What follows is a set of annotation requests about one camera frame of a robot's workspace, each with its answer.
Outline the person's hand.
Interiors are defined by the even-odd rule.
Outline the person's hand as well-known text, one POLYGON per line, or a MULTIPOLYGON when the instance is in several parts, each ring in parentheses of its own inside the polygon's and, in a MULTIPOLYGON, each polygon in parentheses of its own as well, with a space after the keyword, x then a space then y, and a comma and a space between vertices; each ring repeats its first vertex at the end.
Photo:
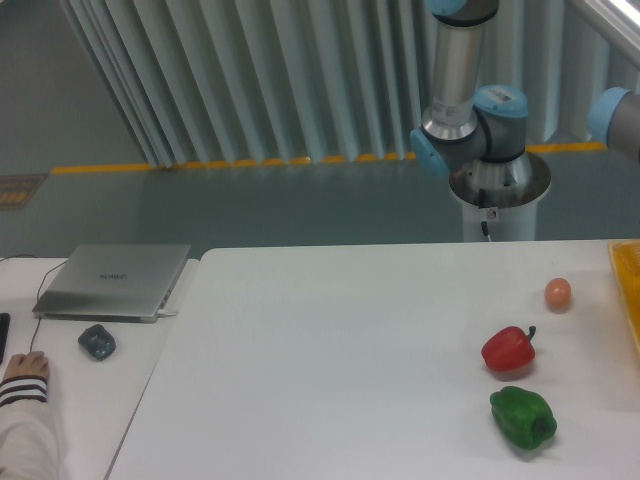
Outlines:
POLYGON ((50 376, 49 359, 43 351, 13 355, 5 370, 4 381, 20 377, 37 377, 48 380, 50 376))

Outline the striped sleeve forearm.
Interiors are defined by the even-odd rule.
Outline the striped sleeve forearm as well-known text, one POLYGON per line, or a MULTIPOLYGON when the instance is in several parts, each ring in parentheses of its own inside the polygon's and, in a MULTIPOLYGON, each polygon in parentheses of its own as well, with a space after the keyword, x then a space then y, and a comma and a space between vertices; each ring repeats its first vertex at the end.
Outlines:
POLYGON ((58 479, 59 444, 44 377, 1 383, 1 478, 58 479))

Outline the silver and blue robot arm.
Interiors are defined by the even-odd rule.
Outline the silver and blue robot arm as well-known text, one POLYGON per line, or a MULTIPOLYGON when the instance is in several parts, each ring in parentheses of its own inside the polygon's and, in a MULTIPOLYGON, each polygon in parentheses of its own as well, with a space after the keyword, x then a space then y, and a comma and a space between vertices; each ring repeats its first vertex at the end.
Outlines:
MULTIPOLYGON (((434 175, 475 159, 516 160, 525 151, 528 101, 511 86, 475 88, 484 28, 499 1, 426 1, 438 22, 432 99, 410 133, 417 160, 434 175)), ((569 1, 639 67, 639 5, 633 1, 569 1)), ((639 162, 639 94, 614 87, 592 104, 588 131, 596 142, 639 162)))

